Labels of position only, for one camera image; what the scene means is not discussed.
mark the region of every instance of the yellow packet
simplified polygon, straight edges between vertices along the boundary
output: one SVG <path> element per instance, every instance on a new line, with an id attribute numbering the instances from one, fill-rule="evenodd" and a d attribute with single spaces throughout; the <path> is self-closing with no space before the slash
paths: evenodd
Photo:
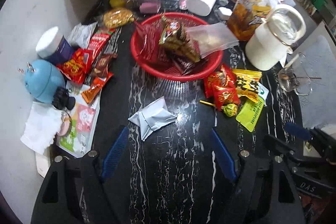
<path id="1" fill-rule="evenodd" d="M 232 72 L 236 75 L 247 75 L 255 81 L 260 80 L 263 73 L 261 71 L 246 70 L 246 69 L 232 69 Z"/>
<path id="2" fill-rule="evenodd" d="M 238 97 L 245 96 L 254 103 L 258 102 L 259 80 L 262 73 L 260 71 L 233 69 L 237 76 L 236 90 Z"/>
<path id="3" fill-rule="evenodd" d="M 260 113 L 264 107 L 264 99 L 259 97 L 258 102 L 253 103 L 247 100 L 236 116 L 236 120 L 241 123 L 248 131 L 252 132 L 259 119 Z"/>

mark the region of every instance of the red plastic basket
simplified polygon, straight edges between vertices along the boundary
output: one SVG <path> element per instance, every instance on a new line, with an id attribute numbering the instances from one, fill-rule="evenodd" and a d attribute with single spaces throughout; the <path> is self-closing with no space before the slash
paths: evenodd
<path id="1" fill-rule="evenodd" d="M 170 19 L 178 20 L 184 23 L 187 27 L 208 25 L 208 23 L 205 22 L 204 20 L 188 14 L 165 13 L 165 16 Z M 152 16 L 149 19 L 142 22 L 141 24 L 142 25 L 151 24 L 151 25 L 157 25 L 159 27 L 161 25 L 161 15 Z M 135 31 L 131 38 L 131 52 L 135 61 L 146 72 L 162 79 L 181 81 L 181 82 L 203 79 L 216 70 L 216 68 L 219 66 L 223 58 L 223 51 L 213 52 L 212 54 L 206 57 L 206 59 L 208 59 L 208 62 L 206 62 L 201 68 L 199 68 L 195 74 L 181 75 L 181 73 L 174 66 L 171 66 L 168 69 L 154 68 L 151 64 L 148 64 L 144 60 L 140 59 L 139 54 L 141 51 L 142 43 L 140 43 L 139 40 L 140 37 L 137 31 Z"/>

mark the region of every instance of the green packet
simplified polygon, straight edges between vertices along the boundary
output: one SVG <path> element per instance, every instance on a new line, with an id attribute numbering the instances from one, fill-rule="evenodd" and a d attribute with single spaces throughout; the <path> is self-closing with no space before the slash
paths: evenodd
<path id="1" fill-rule="evenodd" d="M 240 122 L 248 131 L 252 132 L 257 124 L 260 113 L 264 107 L 264 99 L 259 96 L 258 102 L 254 103 L 247 100 L 236 116 L 236 120 Z"/>

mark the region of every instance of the glass cup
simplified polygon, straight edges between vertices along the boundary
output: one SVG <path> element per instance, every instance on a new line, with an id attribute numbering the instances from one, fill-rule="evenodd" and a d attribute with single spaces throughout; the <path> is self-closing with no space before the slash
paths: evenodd
<path id="1" fill-rule="evenodd" d="M 294 90 L 299 96 L 308 96 L 312 93 L 311 79 L 303 66 L 305 58 L 305 55 L 300 52 L 281 71 L 279 71 L 279 85 L 284 91 L 291 92 Z M 303 86 L 308 86 L 308 93 L 298 92 L 298 88 Z"/>

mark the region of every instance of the lemon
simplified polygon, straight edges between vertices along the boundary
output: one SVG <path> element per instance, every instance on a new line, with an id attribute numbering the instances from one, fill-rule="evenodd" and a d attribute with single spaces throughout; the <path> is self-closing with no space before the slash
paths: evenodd
<path id="1" fill-rule="evenodd" d="M 110 5 L 112 8 L 124 7 L 125 0 L 110 0 Z"/>

